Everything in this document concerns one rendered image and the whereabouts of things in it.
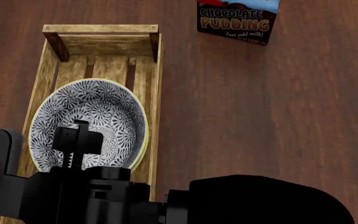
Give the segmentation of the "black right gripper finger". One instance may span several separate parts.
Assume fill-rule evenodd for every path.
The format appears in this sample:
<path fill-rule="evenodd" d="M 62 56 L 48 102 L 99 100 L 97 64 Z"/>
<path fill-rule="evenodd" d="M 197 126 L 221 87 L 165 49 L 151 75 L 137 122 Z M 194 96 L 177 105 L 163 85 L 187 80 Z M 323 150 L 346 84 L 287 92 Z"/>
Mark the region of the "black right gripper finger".
<path fill-rule="evenodd" d="M 89 122 L 88 121 L 82 121 L 82 120 L 75 119 L 73 122 L 74 122 L 74 124 L 78 125 L 77 130 L 79 130 L 79 131 L 88 131 L 89 130 Z"/>

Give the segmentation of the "black white patterned bowl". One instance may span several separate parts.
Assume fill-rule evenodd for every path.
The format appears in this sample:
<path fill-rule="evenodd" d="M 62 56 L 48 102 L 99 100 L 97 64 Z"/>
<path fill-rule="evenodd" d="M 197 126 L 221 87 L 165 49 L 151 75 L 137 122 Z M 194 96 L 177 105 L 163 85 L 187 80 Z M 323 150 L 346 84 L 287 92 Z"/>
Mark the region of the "black white patterned bowl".
<path fill-rule="evenodd" d="M 144 141 L 142 143 L 142 147 L 140 149 L 139 154 L 137 155 L 135 161 L 131 164 L 131 171 L 135 171 L 136 168 L 139 166 L 139 164 L 141 163 L 142 159 L 144 158 L 144 155 L 146 153 L 147 150 L 147 146 L 149 143 L 149 139 L 150 139 L 150 130 L 149 130 L 149 125 L 147 125 L 145 127 L 145 136 L 144 136 Z"/>
<path fill-rule="evenodd" d="M 102 78 L 68 83 L 48 96 L 36 111 L 28 134 L 29 152 L 38 171 L 62 166 L 63 153 L 52 149 L 56 128 L 78 128 L 89 122 L 103 134 L 100 155 L 85 154 L 82 169 L 96 166 L 131 169 L 148 124 L 140 100 L 124 85 Z"/>

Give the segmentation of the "wooden slatted crate tray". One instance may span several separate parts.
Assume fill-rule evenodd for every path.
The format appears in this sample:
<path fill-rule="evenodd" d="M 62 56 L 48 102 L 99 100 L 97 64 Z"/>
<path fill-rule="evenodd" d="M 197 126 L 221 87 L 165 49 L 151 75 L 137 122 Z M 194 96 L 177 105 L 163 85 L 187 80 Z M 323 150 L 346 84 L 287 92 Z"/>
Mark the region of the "wooden slatted crate tray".
<path fill-rule="evenodd" d="M 45 42 L 23 137 L 51 91 L 82 78 L 118 82 L 138 97 L 149 124 L 147 150 L 131 179 L 155 187 L 164 53 L 158 26 L 46 24 L 42 32 Z"/>

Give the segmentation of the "chocolate pudding mix box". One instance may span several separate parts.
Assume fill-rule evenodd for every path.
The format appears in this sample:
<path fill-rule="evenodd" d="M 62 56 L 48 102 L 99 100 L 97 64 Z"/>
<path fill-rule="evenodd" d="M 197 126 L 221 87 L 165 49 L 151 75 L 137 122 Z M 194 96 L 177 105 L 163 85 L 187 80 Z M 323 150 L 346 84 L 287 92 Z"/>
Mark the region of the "chocolate pudding mix box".
<path fill-rule="evenodd" d="M 280 0 L 197 0 L 197 30 L 267 45 Z"/>

